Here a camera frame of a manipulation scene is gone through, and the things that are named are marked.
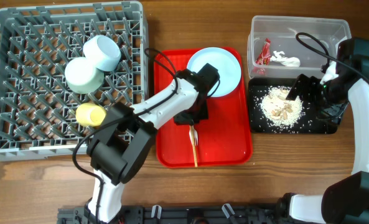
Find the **red snack wrapper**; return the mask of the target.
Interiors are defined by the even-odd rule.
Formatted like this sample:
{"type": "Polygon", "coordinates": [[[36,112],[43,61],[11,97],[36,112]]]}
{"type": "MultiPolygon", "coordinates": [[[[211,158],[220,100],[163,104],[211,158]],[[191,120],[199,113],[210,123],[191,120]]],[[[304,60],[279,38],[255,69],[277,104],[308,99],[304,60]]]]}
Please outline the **red snack wrapper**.
{"type": "MultiPolygon", "coordinates": [[[[270,45],[271,45],[271,41],[268,38],[266,38],[264,40],[263,48],[262,48],[260,54],[258,55],[258,57],[255,60],[255,64],[257,64],[257,65],[269,65],[270,59],[271,59],[270,45]]],[[[254,67],[252,69],[252,72],[264,75],[265,72],[266,72],[266,69],[261,68],[261,67],[254,67]]]]}

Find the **large light blue plate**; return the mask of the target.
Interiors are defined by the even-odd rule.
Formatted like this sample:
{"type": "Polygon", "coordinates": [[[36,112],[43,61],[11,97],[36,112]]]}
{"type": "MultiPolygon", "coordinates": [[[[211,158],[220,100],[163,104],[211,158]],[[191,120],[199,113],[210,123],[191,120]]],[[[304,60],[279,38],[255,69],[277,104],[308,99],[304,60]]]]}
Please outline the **large light blue plate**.
{"type": "Polygon", "coordinates": [[[233,92],[241,80],[241,65],[236,57],[225,49],[207,47],[191,56],[187,69],[198,73],[206,63],[215,67],[220,76],[220,83],[216,83],[208,94],[217,98],[233,92]]]}

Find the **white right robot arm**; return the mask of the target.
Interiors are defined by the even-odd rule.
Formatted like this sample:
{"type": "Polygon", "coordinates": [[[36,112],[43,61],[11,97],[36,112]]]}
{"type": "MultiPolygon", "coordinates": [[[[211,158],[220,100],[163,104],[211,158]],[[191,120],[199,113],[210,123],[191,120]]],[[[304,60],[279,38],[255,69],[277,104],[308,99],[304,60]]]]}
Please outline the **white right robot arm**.
{"type": "Polygon", "coordinates": [[[317,50],[301,40],[307,49],[335,62],[335,78],[317,83],[314,77],[299,75],[287,99],[300,97],[319,111],[341,103],[351,104],[355,131],[355,159],[351,176],[328,187],[323,195],[287,193],[276,204],[275,217],[285,222],[369,223],[369,40],[341,41],[337,56],[317,50]]]}

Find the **wooden chopstick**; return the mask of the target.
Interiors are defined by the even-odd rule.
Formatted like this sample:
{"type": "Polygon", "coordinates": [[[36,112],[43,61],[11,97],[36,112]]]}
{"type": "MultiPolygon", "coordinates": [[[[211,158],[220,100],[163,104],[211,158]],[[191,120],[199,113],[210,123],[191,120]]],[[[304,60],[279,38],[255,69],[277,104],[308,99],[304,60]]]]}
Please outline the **wooden chopstick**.
{"type": "Polygon", "coordinates": [[[197,160],[197,146],[192,145],[192,152],[194,156],[194,166],[198,167],[198,160],[197,160]]]}

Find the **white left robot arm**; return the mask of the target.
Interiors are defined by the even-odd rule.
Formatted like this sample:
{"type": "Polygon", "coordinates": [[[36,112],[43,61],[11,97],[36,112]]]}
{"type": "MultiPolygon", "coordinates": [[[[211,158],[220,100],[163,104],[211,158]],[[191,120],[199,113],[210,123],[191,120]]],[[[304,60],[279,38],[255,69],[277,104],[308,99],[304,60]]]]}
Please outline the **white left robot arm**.
{"type": "Polygon", "coordinates": [[[132,106],[117,103],[107,112],[86,150],[96,176],[86,205],[93,223],[116,219],[124,186],[144,164],[159,128],[172,118],[180,125],[207,118],[206,99],[219,79],[218,70],[209,63],[198,72],[181,70],[150,99],[132,106]]]}

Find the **white napkin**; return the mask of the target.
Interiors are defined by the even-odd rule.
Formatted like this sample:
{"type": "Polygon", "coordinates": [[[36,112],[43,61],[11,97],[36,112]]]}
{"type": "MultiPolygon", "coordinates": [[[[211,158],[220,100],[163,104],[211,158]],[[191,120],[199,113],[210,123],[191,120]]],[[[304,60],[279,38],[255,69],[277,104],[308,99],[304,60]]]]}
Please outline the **white napkin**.
{"type": "Polygon", "coordinates": [[[283,51],[274,51],[270,57],[271,62],[277,62],[285,67],[300,67],[301,62],[297,57],[286,57],[283,51]]]}

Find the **yellow plastic cup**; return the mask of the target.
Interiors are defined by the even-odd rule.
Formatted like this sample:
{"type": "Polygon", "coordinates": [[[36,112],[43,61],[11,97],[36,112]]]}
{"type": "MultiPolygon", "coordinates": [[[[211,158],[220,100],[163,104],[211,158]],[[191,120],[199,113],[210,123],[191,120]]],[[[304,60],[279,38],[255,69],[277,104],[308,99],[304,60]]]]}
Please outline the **yellow plastic cup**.
{"type": "Polygon", "coordinates": [[[93,103],[81,104],[75,111],[75,118],[82,126],[99,126],[106,117],[106,110],[93,103]]]}

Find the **small light blue bowl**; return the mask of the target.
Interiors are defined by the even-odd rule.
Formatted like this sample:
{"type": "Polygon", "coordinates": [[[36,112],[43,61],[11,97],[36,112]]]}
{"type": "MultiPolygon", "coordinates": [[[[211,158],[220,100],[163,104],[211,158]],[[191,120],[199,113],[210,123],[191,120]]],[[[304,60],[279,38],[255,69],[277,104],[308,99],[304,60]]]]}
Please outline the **small light blue bowl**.
{"type": "Polygon", "coordinates": [[[96,35],[86,41],[83,54],[97,69],[105,72],[115,70],[121,59],[117,43],[105,35],[96,35]]]}

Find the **white plastic fork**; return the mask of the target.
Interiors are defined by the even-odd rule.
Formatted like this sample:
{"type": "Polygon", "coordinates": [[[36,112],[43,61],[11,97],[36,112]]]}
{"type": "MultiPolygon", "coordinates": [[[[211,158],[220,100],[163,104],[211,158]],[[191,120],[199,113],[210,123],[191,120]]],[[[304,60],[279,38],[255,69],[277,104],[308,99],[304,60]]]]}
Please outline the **white plastic fork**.
{"type": "Polygon", "coordinates": [[[194,128],[194,126],[190,125],[190,129],[189,129],[189,137],[190,137],[190,141],[191,144],[193,146],[197,146],[198,145],[198,132],[197,130],[194,128]]]}

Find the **light green bowl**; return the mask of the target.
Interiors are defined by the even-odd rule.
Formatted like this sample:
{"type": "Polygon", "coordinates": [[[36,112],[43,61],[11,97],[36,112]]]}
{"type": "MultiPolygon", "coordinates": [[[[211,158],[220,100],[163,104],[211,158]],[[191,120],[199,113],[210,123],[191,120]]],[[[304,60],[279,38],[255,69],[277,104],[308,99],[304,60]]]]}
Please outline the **light green bowl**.
{"type": "Polygon", "coordinates": [[[65,67],[64,75],[68,87],[79,94],[96,91],[104,80],[104,72],[97,69],[85,57],[77,57],[69,61],[65,67]]]}

